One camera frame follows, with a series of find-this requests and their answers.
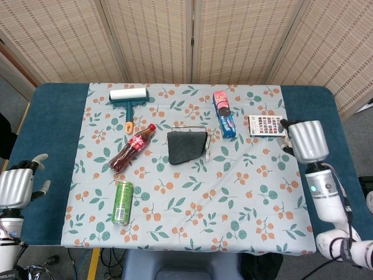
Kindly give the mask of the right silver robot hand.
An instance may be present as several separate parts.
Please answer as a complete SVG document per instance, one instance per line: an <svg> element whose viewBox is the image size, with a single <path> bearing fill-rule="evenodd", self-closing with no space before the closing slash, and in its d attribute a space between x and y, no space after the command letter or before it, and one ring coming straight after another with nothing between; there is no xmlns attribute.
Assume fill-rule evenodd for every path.
<svg viewBox="0 0 373 280"><path fill-rule="evenodd" d="M284 138L278 138L277 143L283 152L294 156L298 162L307 165L321 162L329 155L325 134L320 121L290 122L280 120L279 131L287 131L291 145Z"/></svg>

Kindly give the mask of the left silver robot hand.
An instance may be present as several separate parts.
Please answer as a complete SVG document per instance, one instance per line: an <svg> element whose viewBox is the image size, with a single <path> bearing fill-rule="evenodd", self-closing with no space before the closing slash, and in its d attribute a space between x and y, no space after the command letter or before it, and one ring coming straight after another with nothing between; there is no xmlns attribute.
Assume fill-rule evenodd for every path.
<svg viewBox="0 0 373 280"><path fill-rule="evenodd" d="M31 201L46 195L50 180L46 180L37 191L33 191L33 183L36 171L44 170L42 161L47 158L48 154L43 153L1 173L1 209L24 209Z"/></svg>

